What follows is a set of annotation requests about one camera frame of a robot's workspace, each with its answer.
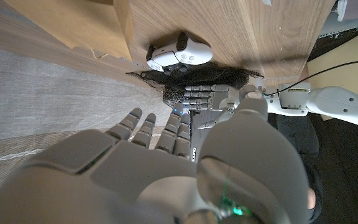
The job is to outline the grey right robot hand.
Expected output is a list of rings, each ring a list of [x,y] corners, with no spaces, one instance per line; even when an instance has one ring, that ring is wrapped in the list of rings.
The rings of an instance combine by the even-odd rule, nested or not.
[[[250,91],[191,160],[190,122],[174,107],[156,146],[156,117],[133,109],[28,158],[0,187],[0,223],[306,223],[308,179],[292,144]]]

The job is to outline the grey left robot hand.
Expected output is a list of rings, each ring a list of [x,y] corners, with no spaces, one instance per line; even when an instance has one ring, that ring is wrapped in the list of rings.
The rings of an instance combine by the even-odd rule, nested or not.
[[[198,129],[211,129],[216,124],[229,120],[240,102],[245,98],[262,99],[263,94],[253,85],[238,90],[231,85],[186,86],[183,104],[187,110],[218,111],[216,119],[198,126]]]

